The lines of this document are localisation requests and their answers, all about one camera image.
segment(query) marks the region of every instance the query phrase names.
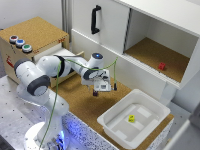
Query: brown box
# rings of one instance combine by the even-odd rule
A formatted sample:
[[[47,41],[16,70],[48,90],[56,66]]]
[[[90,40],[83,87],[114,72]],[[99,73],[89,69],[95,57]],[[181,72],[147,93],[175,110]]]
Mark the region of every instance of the brown box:
[[[25,40],[26,44],[32,46],[33,51],[25,54],[22,49],[10,44],[9,38],[12,35],[17,35],[19,39]],[[0,50],[7,75],[19,83],[15,76],[14,64],[21,58],[29,58],[34,62],[34,56],[59,43],[62,43],[62,47],[65,49],[69,49],[69,35],[40,17],[35,17],[0,31]]]

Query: door handle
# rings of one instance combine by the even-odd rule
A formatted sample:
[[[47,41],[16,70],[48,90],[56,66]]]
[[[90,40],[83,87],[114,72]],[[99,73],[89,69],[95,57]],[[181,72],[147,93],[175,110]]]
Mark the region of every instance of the door handle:
[[[91,23],[91,31],[92,34],[98,33],[100,30],[96,28],[96,12],[101,10],[101,7],[96,5],[96,8],[92,10],[92,23]]]

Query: yellow object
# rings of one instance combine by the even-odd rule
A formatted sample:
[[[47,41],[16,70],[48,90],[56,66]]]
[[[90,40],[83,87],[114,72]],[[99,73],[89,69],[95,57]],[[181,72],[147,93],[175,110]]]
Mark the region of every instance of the yellow object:
[[[134,122],[135,121],[135,116],[134,115],[129,115],[128,121],[129,122]]]

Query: cubby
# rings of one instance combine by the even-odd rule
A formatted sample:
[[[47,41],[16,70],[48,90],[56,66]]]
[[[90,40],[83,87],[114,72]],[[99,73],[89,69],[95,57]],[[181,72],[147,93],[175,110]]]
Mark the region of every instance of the cubby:
[[[190,70],[188,64],[193,63],[190,59],[197,42],[197,36],[131,9],[124,55],[181,87],[184,75]],[[158,69],[161,62],[166,64],[164,70]]]

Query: red toy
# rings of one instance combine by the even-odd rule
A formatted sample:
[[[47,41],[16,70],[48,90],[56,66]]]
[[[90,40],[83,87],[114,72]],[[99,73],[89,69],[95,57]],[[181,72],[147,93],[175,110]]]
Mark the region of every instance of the red toy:
[[[160,70],[164,70],[164,68],[165,68],[165,63],[160,63],[159,64],[159,66],[158,66],[158,69],[160,69]]]

